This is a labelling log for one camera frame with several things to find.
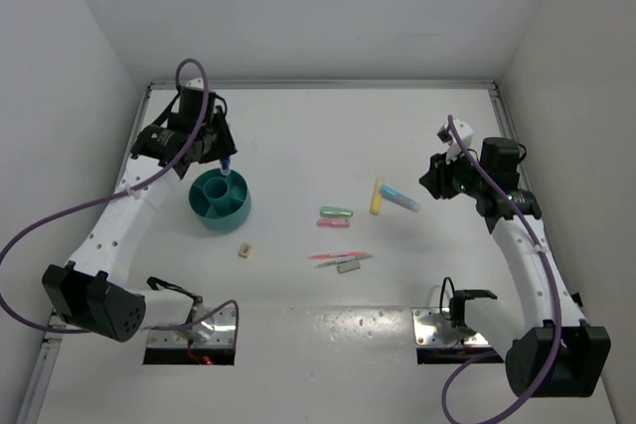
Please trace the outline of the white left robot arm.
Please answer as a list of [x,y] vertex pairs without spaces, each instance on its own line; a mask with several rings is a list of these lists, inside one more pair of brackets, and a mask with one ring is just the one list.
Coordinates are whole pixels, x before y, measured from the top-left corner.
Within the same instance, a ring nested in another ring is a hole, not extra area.
[[226,159],[237,148],[227,104],[198,78],[179,87],[162,113],[139,133],[111,201],[88,237],[63,265],[50,265],[42,284],[60,319],[74,332],[124,343],[147,329],[188,330],[202,298],[151,278],[129,287],[137,248],[156,213],[193,164]]

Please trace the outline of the light blue highlighter marker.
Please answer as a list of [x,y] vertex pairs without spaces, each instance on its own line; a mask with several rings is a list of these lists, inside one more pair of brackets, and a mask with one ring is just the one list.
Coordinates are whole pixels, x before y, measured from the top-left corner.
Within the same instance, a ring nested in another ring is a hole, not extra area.
[[381,186],[381,195],[385,200],[412,212],[419,212],[421,208],[420,203],[387,185]]

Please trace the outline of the teal round organizer container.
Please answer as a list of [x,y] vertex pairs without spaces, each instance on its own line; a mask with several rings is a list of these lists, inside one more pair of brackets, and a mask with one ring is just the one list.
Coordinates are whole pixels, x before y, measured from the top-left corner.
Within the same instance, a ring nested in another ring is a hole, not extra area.
[[190,187],[188,201],[201,223],[213,232],[239,228],[251,210],[247,182],[237,171],[224,176],[220,169],[213,169],[200,175]]

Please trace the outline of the green highlighter marker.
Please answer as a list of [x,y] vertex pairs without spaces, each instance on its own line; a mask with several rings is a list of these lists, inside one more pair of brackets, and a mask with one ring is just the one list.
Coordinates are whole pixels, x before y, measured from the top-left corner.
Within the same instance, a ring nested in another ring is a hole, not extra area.
[[354,212],[346,208],[325,206],[320,209],[319,214],[321,217],[343,218],[352,217]]

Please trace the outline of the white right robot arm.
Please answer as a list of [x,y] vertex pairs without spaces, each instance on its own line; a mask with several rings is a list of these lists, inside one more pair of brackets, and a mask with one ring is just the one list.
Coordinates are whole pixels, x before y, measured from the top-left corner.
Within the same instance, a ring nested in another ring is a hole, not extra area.
[[548,247],[542,210],[520,186],[523,145],[488,137],[480,157],[461,149],[448,133],[448,149],[431,157],[419,182],[437,199],[466,195],[476,202],[489,234],[501,249],[522,305],[513,318],[494,292],[455,290],[449,300],[451,327],[481,334],[505,363],[516,396],[589,397],[611,348],[604,327],[592,326],[569,295]]

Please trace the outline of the yellow highlighter marker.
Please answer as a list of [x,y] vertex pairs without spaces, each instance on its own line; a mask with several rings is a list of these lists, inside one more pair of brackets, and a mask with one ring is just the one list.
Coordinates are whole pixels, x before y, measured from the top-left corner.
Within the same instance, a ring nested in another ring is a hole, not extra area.
[[378,215],[381,212],[383,203],[382,187],[384,184],[385,179],[383,177],[376,178],[369,208],[370,214],[372,215]]

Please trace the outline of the blue glue stick tube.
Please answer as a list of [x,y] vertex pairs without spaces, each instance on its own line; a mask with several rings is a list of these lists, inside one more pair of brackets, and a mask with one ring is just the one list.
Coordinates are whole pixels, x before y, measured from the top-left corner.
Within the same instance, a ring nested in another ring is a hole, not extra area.
[[220,172],[223,176],[227,177],[232,171],[231,158],[226,157],[220,160]]

